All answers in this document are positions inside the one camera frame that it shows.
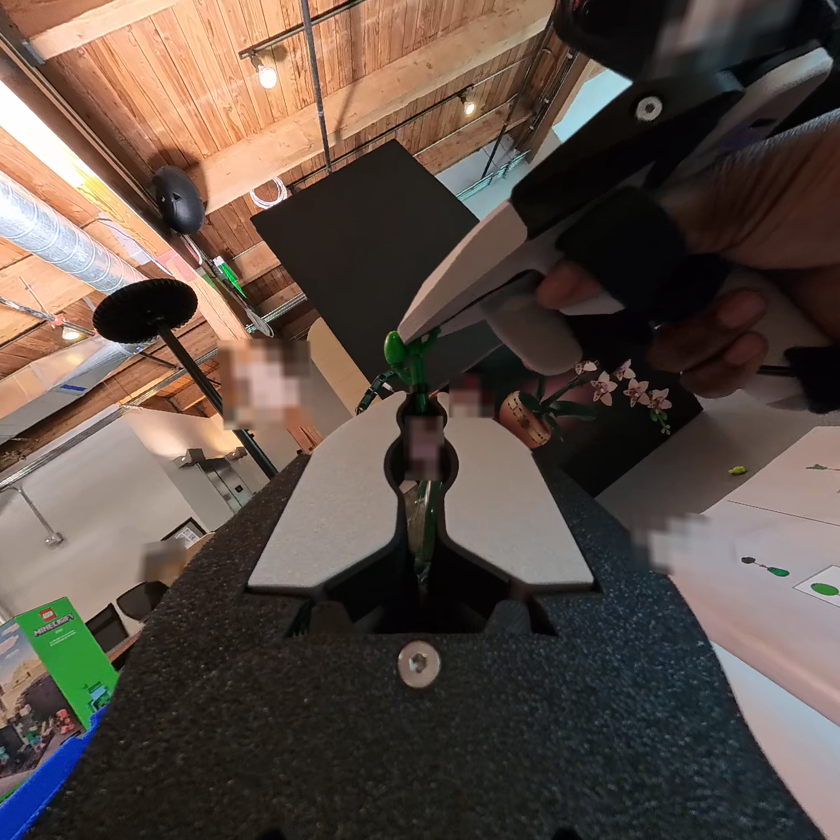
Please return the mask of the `black disc on pole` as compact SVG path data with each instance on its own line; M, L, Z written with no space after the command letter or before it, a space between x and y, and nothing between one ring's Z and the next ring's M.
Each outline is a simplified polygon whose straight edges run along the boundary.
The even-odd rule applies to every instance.
M141 344L161 339L213 408L224 416L226 406L221 393L174 334L193 318L197 308L197 295L185 282L146 279L105 297L93 312L92 325L100 336L114 343Z

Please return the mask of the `white desk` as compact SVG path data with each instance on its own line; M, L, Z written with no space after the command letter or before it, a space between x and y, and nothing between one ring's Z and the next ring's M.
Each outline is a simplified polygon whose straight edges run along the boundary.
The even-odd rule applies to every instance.
M703 406L685 430L601 493L622 524L654 529L696 518L814 428L838 427L838 413L780 411L743 393ZM748 473L730 476L734 466ZM824 837L838 838L838 670L764 657L754 667L709 639L765 755Z

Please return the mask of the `green toy plant stem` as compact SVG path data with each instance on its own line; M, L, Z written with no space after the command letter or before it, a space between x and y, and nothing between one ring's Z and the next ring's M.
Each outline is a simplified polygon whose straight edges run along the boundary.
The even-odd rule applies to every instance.
M431 568L436 537L436 501L443 478L444 424L426 372L426 354L439 330L405 342L397 331L385 338L385 360L407 385L408 397L402 414L402 444L405 478L412 487L406 492L408 546L414 570L425 582Z

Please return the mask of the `black orchid picture box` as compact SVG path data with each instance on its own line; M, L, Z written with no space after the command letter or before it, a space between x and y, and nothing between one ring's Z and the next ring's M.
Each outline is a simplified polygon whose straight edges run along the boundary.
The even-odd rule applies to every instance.
M562 417L548 443L537 448L533 459L546 476L564 473L590 496L595 497L638 466L647 456L670 442L682 429L701 415L699 401L677 383L673 374L651 369L647 363L633 361L631 370L651 390L668 389L666 408L669 434L662 432L648 409L631 406L624 391L626 380L612 394L612 405L594 402L591 385L580 385L563 395L565 401L588 405L595 413L592 421Z

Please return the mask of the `dark green toy stem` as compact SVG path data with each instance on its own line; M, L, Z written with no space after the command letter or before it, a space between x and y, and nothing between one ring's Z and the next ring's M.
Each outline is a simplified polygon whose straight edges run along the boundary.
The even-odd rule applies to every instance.
M393 382L396 378L397 374L391 369L379 374L364 392L355 408L355 415L358 416L366 411L372 405L375 398L380 397L381 399L385 399L387 396L393 394L395 392Z

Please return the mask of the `black office chair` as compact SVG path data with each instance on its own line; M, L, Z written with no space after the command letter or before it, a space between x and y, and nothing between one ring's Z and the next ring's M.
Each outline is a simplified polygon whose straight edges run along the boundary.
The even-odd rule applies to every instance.
M169 589L170 586L162 581L139 583L88 620L86 626L101 649L109 654L130 638L123 618L143 624Z

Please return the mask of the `black square panel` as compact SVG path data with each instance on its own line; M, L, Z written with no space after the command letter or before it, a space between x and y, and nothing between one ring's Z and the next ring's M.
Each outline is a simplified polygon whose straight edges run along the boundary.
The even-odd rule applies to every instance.
M390 140L251 223L367 375L419 288L479 219Z

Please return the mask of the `silver ventilation duct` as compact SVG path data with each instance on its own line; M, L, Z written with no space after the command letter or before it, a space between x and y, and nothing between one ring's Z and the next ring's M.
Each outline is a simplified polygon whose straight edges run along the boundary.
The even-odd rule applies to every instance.
M1 236L105 295L145 280L5 173L1 174Z

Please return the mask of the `green exit sign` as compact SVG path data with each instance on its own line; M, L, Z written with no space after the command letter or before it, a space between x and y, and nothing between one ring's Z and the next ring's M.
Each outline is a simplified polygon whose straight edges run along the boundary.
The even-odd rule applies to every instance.
M247 300L247 295L245 294L245 291L242 288L233 268L223 257L217 256L213 258L213 269L217 277L224 277L226 282L237 291L239 296Z

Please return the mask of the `white instruction sheet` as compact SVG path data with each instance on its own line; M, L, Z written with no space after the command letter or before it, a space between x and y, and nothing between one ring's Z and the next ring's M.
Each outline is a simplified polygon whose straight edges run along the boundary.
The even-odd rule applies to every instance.
M838 427L817 427L662 539L707 635L760 657L838 670Z

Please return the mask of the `person's right hand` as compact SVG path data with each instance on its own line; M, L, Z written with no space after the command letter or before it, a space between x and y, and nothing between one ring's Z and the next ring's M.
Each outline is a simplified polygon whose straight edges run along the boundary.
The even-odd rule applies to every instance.
M729 156L661 200L689 248L764 274L824 335L839 338L839 111ZM744 388L768 344L755 328L766 301L735 290L661 328L649 364L697 397Z

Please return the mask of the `black dome ceiling fixture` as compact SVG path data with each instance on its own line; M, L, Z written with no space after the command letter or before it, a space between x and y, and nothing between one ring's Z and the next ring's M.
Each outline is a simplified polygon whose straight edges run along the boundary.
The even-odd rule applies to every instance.
M180 235L194 235L201 230L205 206L188 174L174 165L164 165L154 174L152 186L155 205L171 230Z

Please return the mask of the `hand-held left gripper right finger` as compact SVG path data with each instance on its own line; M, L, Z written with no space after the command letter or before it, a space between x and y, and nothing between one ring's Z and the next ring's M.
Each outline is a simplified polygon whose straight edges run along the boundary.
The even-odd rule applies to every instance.
M591 589L593 574L532 451L488 416L474 416L450 394L445 440L457 466L444 491L449 540L532 589Z

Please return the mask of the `green toy set box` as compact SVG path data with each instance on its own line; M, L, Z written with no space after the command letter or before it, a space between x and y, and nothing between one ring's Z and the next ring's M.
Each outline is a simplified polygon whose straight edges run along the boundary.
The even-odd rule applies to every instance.
M2 801L66 741L90 729L117 681L117 671L66 597L2 623Z

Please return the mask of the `black ceiling pipe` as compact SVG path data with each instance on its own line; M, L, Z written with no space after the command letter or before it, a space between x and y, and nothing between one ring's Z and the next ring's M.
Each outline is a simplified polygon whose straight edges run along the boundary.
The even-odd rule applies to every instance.
M329 133L327 131L326 119L324 115L322 103L322 90L320 85L319 64L316 46L314 43L313 23L311 17L311 9L309 1L300 1L301 17L304 34L307 41L309 64L311 71L311 83L314 93L314 100L318 115L318 125L322 141L322 154L324 158L324 167L326 172L330 175L333 171L332 158L329 147Z

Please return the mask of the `pale wooden board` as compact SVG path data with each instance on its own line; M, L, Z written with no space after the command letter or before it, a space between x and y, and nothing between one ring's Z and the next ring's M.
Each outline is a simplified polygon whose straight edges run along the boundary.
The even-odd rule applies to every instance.
M350 357L324 318L319 317L308 331L311 360L350 415L368 392L370 380Z

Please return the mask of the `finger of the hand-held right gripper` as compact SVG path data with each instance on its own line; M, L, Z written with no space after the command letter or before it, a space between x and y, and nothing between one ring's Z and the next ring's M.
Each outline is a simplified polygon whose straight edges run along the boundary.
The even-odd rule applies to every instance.
M522 272L540 268L540 246L511 199L472 228L425 280L400 322L405 344L482 322L482 303Z

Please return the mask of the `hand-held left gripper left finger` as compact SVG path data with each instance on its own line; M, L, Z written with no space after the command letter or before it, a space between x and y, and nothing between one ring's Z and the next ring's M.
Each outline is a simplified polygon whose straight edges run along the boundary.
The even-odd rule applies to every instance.
M248 579L251 591L313 594L393 542L402 496L385 462L405 399L374 404L313 450Z

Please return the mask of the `blue plastic bin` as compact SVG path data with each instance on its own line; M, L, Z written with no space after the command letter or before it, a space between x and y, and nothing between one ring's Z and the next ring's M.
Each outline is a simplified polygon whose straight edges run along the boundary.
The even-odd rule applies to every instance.
M69 738L1 804L1 838L20 839L55 798L90 744L108 707L96 711L89 729Z

